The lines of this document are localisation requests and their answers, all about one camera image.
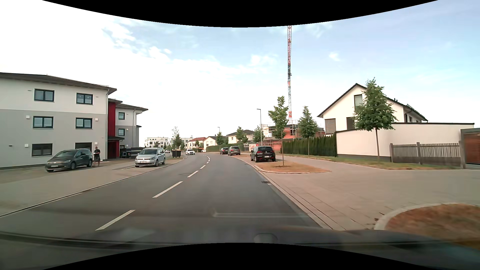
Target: fence post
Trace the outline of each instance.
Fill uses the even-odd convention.
[[[458,148],[460,150],[460,168],[465,169],[467,165],[465,164],[465,149],[463,140],[458,141]]]
[[[417,156],[419,157],[419,163],[420,165],[423,165],[423,161],[422,161],[422,158],[421,158],[421,152],[420,152],[420,143],[417,142]]]
[[[393,144],[392,143],[390,143],[390,161],[394,162],[393,161]]]

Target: blue sky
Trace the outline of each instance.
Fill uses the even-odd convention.
[[[304,105],[318,115],[375,76],[387,96],[430,122],[478,126],[479,12],[480,1],[438,0],[294,25],[293,118]],[[0,23],[0,71],[115,87],[112,98],[149,109],[138,117],[140,137],[171,136],[175,125],[183,137],[254,129],[256,109],[271,122],[267,111],[287,95],[286,26],[169,25],[39,0],[4,1]]]

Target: wooden fence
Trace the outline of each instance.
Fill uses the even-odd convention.
[[[448,144],[390,144],[392,162],[458,166],[461,164],[459,143]]]

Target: tree trunk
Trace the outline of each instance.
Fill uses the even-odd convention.
[[[375,137],[377,139],[377,162],[380,163],[380,149],[378,148],[378,129],[375,128]]]

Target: road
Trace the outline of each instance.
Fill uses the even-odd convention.
[[[183,228],[215,234],[216,228],[232,226],[318,227],[274,186],[262,181],[265,178],[241,160],[197,153],[171,166],[4,216],[0,232],[150,242],[149,232],[169,232],[176,234],[171,241],[178,243]],[[126,239],[116,234],[125,230],[139,235],[130,234]],[[201,242],[205,237],[196,239]],[[21,244],[17,251],[22,252],[12,254],[14,250],[11,243],[0,241],[0,259],[14,256],[16,263],[26,254],[48,252],[45,246]]]

